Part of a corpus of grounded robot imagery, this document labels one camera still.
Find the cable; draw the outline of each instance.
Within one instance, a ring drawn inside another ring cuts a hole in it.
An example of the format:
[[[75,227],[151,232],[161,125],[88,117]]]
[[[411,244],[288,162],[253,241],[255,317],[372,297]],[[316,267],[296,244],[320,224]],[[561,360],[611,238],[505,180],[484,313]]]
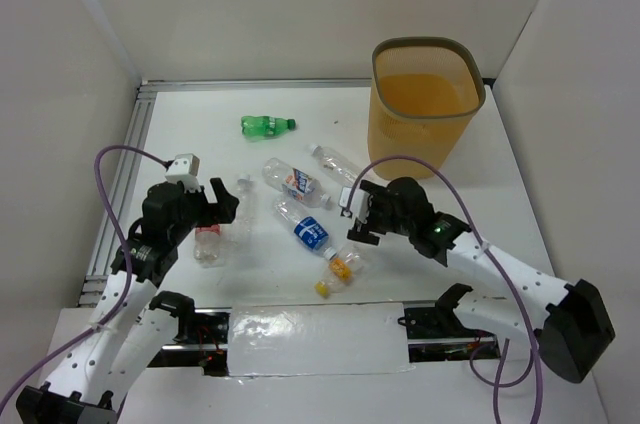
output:
[[[100,172],[100,163],[104,155],[115,150],[135,152],[142,156],[148,157],[153,161],[156,161],[157,163],[161,164],[165,169],[169,164],[168,162],[165,162],[162,159],[152,154],[149,154],[148,152],[145,152],[141,149],[138,149],[136,147],[131,147],[131,146],[120,145],[120,144],[107,146],[104,149],[102,149],[100,152],[98,152],[98,154],[96,155],[96,158],[93,162],[93,172],[96,178],[96,185],[98,186],[98,194],[100,195],[100,200],[102,201],[104,209],[107,212],[107,216],[109,217],[109,220],[111,221],[111,224],[113,225],[116,231],[116,235],[118,236],[118,240],[120,241],[120,246],[124,254],[125,268],[127,272],[127,279],[125,281],[124,289],[120,293],[120,298],[111,308],[111,310],[107,312],[102,317],[102,319],[100,319],[100,321],[98,322],[99,326],[105,326],[111,319],[115,317],[118,311],[120,311],[121,306],[124,303],[125,299],[127,298],[127,294],[129,293],[129,288],[131,287],[131,281],[133,280],[133,264],[131,263],[129,245],[127,244],[127,240],[124,237],[122,228],[118,223],[118,218],[116,217],[115,213],[113,212],[113,208],[109,203],[109,197],[107,196],[107,191],[104,188],[104,183],[102,181],[102,173]],[[25,382],[27,382],[31,378],[31,376],[33,376],[36,372],[38,372],[38,370],[40,370],[42,367],[48,364],[52,359],[55,359],[57,356],[62,354],[67,349],[81,343],[87,337],[91,336],[94,332],[95,332],[95,328],[87,329],[86,331],[78,334],[76,337],[71,339],[66,344],[63,344],[58,349],[51,352],[51,354],[45,356],[42,360],[35,363],[33,367],[31,367],[31,369],[25,372],[24,375],[16,381],[16,383],[9,389],[9,391],[7,391],[7,394],[2,398],[2,401],[0,401],[0,416],[2,416],[2,413],[7,407],[7,404],[9,403],[11,396],[13,396],[18,391],[18,389],[20,389],[25,384]]]
[[[355,180],[355,182],[353,184],[353,187],[351,188],[351,192],[349,193],[349,199],[347,200],[347,206],[346,206],[347,207],[347,211],[351,210],[351,201],[353,200],[353,195],[355,194],[356,189],[358,188],[358,184],[360,183],[362,178],[365,176],[365,174],[367,172],[369,172],[371,169],[373,169],[375,166],[377,166],[378,164],[381,164],[381,163],[386,162],[386,161],[393,161],[393,160],[416,162],[416,163],[426,167],[431,172],[433,172],[436,176],[438,176],[438,178],[449,188],[449,190],[453,194],[453,197],[455,197],[456,201],[458,202],[458,205],[460,206],[460,209],[462,209],[462,213],[464,214],[464,216],[465,216],[465,218],[467,220],[467,223],[469,224],[469,227],[471,227],[471,232],[473,233],[473,235],[477,239],[478,243],[480,245],[483,244],[482,236],[480,235],[480,232],[478,232],[478,228],[476,227],[475,223],[473,222],[473,218],[471,217],[471,213],[469,212],[469,209],[467,208],[466,204],[462,200],[462,197],[460,196],[460,194],[458,193],[458,191],[456,190],[454,185],[451,183],[451,181],[449,181],[449,179],[447,179],[447,177],[444,174],[442,174],[438,169],[436,169],[434,166],[432,166],[428,162],[423,161],[422,159],[418,159],[417,157],[413,157],[413,156],[406,156],[406,155],[402,155],[402,154],[393,155],[393,156],[387,156],[387,157],[383,157],[381,159],[377,159],[377,160],[373,161],[371,164],[369,164],[367,167],[365,167],[362,170],[362,172],[358,175],[358,177],[356,177],[356,180]],[[529,344],[531,345],[531,356],[532,356],[532,360],[533,360],[533,368],[535,370],[535,376],[536,376],[536,401],[535,401],[535,405],[534,405],[534,408],[533,408],[533,413],[531,415],[531,421],[530,422],[531,422],[531,424],[537,424],[540,421],[540,414],[542,412],[542,395],[543,395],[542,361],[540,359],[540,352],[538,351],[538,343],[536,341],[535,334],[533,333],[533,326],[531,325],[531,318],[529,317],[529,314],[527,312],[527,308],[525,307],[524,302],[522,301],[522,298],[520,297],[520,293],[518,293],[518,289],[516,289],[515,284],[513,283],[513,281],[511,280],[511,278],[507,274],[507,271],[505,271],[504,267],[502,267],[502,264],[500,264],[498,259],[496,259],[496,257],[493,255],[491,250],[487,249],[485,251],[485,254],[489,258],[489,260],[493,263],[493,265],[496,267],[496,269],[498,270],[498,272],[502,276],[502,279],[504,279],[505,283],[509,287],[509,290],[511,291],[511,294],[513,295],[513,298],[516,301],[516,305],[518,306],[518,310],[520,311],[520,314],[522,314],[522,320],[524,321],[525,328],[527,329],[527,336],[529,338]],[[494,385],[494,388],[493,388],[493,394],[494,394],[494,396],[493,396],[493,399],[494,399],[493,412],[494,412],[494,417],[495,417],[496,423],[498,423],[498,424],[501,423],[502,420],[500,419],[500,412],[499,412],[498,406],[497,406],[497,403],[498,403],[497,394],[498,394],[498,392],[500,390],[500,375],[502,374],[502,369],[503,369],[504,364],[505,364],[506,359],[507,359],[508,348],[509,348],[509,346],[505,342],[505,347],[504,347],[503,352],[502,352],[502,357],[500,358],[500,363],[498,364],[498,371],[496,372],[496,380],[493,383],[493,385]]]
[[[489,343],[489,344],[483,344],[482,346],[478,346],[476,347],[473,352],[471,353],[471,356],[469,356],[469,366],[471,366],[471,372],[473,372],[473,374],[482,382],[484,382],[485,384],[489,385],[489,386],[495,386],[495,381],[490,381],[489,379],[487,379],[486,377],[484,377],[482,374],[480,374],[480,372],[476,369],[476,365],[475,365],[475,359],[476,356],[478,355],[478,353],[482,350],[485,349],[487,347],[491,347],[493,346],[493,343]],[[502,349],[502,352],[504,353],[504,350],[506,349],[506,342],[505,342],[505,347]],[[507,382],[506,384],[499,384],[499,387],[501,389],[505,389],[508,387],[515,387],[518,384],[520,384],[522,381],[524,381],[529,374],[531,373],[531,369],[533,369],[533,355],[531,353],[529,353],[529,363],[527,364],[527,368],[524,370],[524,372],[522,373],[522,375],[516,379],[515,381],[511,381],[511,382]]]

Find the white table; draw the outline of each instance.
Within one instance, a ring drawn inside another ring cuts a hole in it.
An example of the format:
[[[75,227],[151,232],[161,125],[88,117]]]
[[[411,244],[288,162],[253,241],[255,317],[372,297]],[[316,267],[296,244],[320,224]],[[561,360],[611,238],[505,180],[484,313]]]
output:
[[[324,176],[305,152],[310,142],[342,151],[363,167],[369,163],[366,134],[368,87],[302,87],[159,92],[144,149],[168,159],[192,152],[200,157],[199,178],[219,176],[230,187],[238,172],[255,177],[257,217],[251,246],[222,269],[201,269],[192,257],[193,234],[180,246],[180,257],[163,289],[193,297],[197,307],[238,304],[313,304],[323,302],[313,284],[325,263],[298,245],[274,218],[277,191],[261,176],[264,162],[278,157],[320,179],[337,199],[340,188]],[[298,129],[280,138],[248,142],[240,117],[264,115],[295,118]],[[484,236],[524,262],[552,273],[527,193],[511,151],[491,90],[442,171],[467,202]],[[143,159],[125,229],[140,216],[147,189],[163,180],[163,170]],[[461,216],[449,191],[435,178],[423,181],[436,209]],[[341,245],[351,221],[332,211],[311,211]],[[435,300],[464,277],[418,255],[405,238],[385,236],[368,247],[371,267],[333,303]]]
[[[277,193],[262,181],[260,171],[268,158],[279,157],[317,175],[337,197],[338,186],[319,172],[304,146],[329,145],[367,164],[368,102],[367,87],[158,93],[145,150],[163,158],[195,153],[201,159],[202,183],[220,176],[229,184],[237,172],[249,172],[256,177],[259,203],[252,245],[234,262],[225,269],[201,269],[191,256],[191,236],[162,287],[193,297],[198,307],[322,302],[313,283],[324,263],[297,245],[274,219],[270,206]],[[295,118],[299,128],[278,139],[249,143],[240,133],[240,116],[245,114]],[[530,265],[553,272],[490,89],[442,170],[460,190],[485,237]],[[162,180],[161,168],[141,163],[125,226],[139,216],[147,189]],[[441,183],[431,179],[424,185],[436,208],[460,215]],[[350,221],[335,209],[313,214],[336,241],[344,241]],[[465,280],[423,259],[397,236],[384,237],[379,247],[370,248],[370,255],[367,273],[331,302],[435,300],[452,283]],[[89,313],[63,310],[52,347],[78,332]],[[496,364],[482,361],[478,366],[490,376]],[[508,362],[505,379],[518,375],[524,365]],[[544,374],[541,422],[607,422],[591,376],[573,385],[546,368]],[[501,394],[503,422],[528,422],[533,382],[530,377]],[[129,394],[122,422],[488,423],[493,422],[491,392],[471,375],[467,362],[422,363],[390,374],[253,379],[203,377],[196,368],[148,369]]]

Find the white wall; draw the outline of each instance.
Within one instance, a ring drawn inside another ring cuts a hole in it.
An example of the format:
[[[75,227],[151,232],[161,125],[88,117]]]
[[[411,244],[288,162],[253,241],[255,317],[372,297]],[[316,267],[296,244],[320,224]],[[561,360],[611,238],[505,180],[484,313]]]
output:
[[[0,393],[73,306],[102,215],[92,160],[134,86],[79,0],[0,0]],[[115,161],[105,166],[112,176]],[[11,404],[1,422],[18,422]]]
[[[367,77],[380,41],[444,35],[495,77],[536,0],[100,0],[147,79]]]
[[[595,368],[640,421],[640,0],[541,0],[496,100],[556,271],[600,288],[618,334]]]

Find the green plastic bottle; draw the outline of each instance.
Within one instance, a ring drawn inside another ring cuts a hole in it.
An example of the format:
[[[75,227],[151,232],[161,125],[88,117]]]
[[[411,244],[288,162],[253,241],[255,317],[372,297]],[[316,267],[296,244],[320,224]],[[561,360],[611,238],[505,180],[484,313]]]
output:
[[[252,138],[275,137],[296,128],[294,119],[281,119],[271,116],[244,116],[241,119],[241,123],[242,134],[245,137]]]

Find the robotic arm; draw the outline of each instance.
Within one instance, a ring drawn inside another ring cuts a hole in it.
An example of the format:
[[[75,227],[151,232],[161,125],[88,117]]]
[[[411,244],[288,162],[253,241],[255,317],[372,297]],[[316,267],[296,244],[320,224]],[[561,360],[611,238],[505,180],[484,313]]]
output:
[[[340,199],[343,208],[349,191],[343,191]],[[343,215],[347,214],[354,219],[347,234],[349,239],[377,245],[380,237],[375,234],[407,236],[421,255],[482,282],[499,296],[511,296],[486,255],[491,249],[520,292],[535,329],[541,359],[569,382],[582,382],[615,337],[600,293],[593,285],[584,280],[569,284],[487,241],[479,244],[467,223],[434,211],[424,189],[410,177],[396,179],[387,187],[361,181],[351,211],[343,211]],[[474,292],[471,286],[456,284],[440,297],[436,307],[450,329],[482,329],[529,343],[512,298],[489,298]]]
[[[175,158],[166,182],[151,187],[142,217],[129,229],[133,282],[120,312],[98,322],[118,301],[126,281],[122,248],[89,327],[95,332],[66,354],[40,388],[25,387],[16,407],[25,423],[115,423],[127,392],[164,344],[186,336],[193,299],[158,287],[178,259],[178,246],[194,227],[229,224],[239,201],[219,178],[211,179],[217,203],[198,184],[199,160]]]

